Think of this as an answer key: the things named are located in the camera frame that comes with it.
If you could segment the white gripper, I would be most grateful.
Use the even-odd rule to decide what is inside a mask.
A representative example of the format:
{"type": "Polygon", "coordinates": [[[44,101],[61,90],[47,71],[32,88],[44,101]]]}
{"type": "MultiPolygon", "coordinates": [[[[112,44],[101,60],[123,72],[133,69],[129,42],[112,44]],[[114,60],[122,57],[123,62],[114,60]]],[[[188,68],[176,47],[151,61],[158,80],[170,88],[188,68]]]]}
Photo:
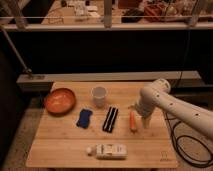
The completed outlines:
{"type": "Polygon", "coordinates": [[[137,113],[141,116],[143,127],[148,128],[155,106],[146,101],[138,100],[135,104],[135,109],[137,113]]]}

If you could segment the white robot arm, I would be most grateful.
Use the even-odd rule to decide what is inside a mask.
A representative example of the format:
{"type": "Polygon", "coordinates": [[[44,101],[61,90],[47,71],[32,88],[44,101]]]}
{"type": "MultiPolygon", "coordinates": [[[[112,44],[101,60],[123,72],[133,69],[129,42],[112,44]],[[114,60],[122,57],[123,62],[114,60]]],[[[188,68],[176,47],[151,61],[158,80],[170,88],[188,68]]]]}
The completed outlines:
{"type": "Polygon", "coordinates": [[[191,128],[213,140],[213,112],[170,95],[171,86],[166,79],[157,79],[140,90],[136,111],[149,117],[156,107],[177,117],[191,128]]]}

